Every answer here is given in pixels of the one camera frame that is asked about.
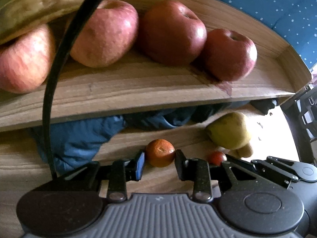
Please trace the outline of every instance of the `pear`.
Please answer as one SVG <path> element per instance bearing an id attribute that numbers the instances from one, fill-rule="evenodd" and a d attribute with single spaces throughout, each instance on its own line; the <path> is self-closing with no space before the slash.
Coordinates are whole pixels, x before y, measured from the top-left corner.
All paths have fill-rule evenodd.
<path id="1" fill-rule="evenodd" d="M 248 143 L 244 147 L 237 149 L 236 152 L 238 153 L 240 157 L 247 158 L 253 155 L 253 148 L 251 147 L 251 144 Z"/>
<path id="2" fill-rule="evenodd" d="M 239 112 L 228 113 L 206 127 L 206 131 L 218 146 L 225 149 L 240 149 L 251 140 L 248 118 Z"/>

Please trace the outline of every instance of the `gray ribbed plate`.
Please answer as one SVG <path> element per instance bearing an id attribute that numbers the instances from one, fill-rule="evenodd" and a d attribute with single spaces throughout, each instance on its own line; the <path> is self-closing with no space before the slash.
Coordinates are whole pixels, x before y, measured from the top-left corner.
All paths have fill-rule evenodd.
<path id="1" fill-rule="evenodd" d="M 68 237 L 242 238 L 254 236 L 240 233 L 227 226 L 212 206 L 195 203 L 186 194 L 134 194 L 129 201 L 107 206 L 93 225 Z M 298 238 L 294 233 L 276 237 Z M 38 238 L 38 236 L 25 234 L 23 238 Z"/>

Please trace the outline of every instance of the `blue cloth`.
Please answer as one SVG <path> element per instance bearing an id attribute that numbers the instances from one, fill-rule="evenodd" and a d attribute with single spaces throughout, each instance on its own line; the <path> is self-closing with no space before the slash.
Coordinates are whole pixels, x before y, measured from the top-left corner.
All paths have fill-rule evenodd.
<path id="1" fill-rule="evenodd" d="M 309 69 L 317 63 L 317 0 L 221 0 L 289 42 Z"/>
<path id="2" fill-rule="evenodd" d="M 186 124 L 190 119 L 203 122 L 220 110 L 247 103 L 248 101 L 173 108 L 52 124 L 51 147 L 56 170 L 64 174 L 90 162 L 101 145 L 125 127 L 142 130 L 173 129 Z M 30 134 L 37 143 L 42 160 L 47 163 L 42 127 L 30 128 Z"/>
<path id="3" fill-rule="evenodd" d="M 122 115 L 51 124 L 51 147 L 56 170 L 64 174 L 90 162 L 101 145 L 124 127 Z M 30 134 L 37 143 L 40 157 L 47 163 L 42 127 L 31 128 Z"/>

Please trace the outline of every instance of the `apple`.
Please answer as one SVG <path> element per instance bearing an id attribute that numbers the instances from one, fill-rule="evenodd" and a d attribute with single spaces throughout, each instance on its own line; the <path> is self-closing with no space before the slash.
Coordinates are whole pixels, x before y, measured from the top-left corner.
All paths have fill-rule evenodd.
<path id="1" fill-rule="evenodd" d="M 138 15 L 126 2 L 104 0 L 76 39 L 71 57 L 88 67 L 104 67 L 119 60 L 137 37 Z"/>
<path id="2" fill-rule="evenodd" d="M 206 38 L 204 23 L 189 8 L 164 0 L 140 19 L 137 44 L 154 61 L 177 66 L 194 61 Z"/>
<path id="3" fill-rule="evenodd" d="M 233 30 L 214 29 L 199 57 L 204 68 L 221 81 L 246 77 L 256 64 L 257 50 L 251 39 Z"/>
<path id="4" fill-rule="evenodd" d="M 0 46 L 0 88 L 28 93 L 38 88 L 50 72 L 55 39 L 48 25 Z"/>

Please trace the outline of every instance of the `orange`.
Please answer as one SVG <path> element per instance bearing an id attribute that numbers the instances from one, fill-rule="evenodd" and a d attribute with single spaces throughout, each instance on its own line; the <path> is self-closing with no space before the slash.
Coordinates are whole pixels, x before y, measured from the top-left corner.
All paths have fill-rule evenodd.
<path id="1" fill-rule="evenodd" d="M 153 140 L 145 148 L 145 158 L 154 167 L 166 167 L 175 158 L 175 148 L 167 140 Z"/>

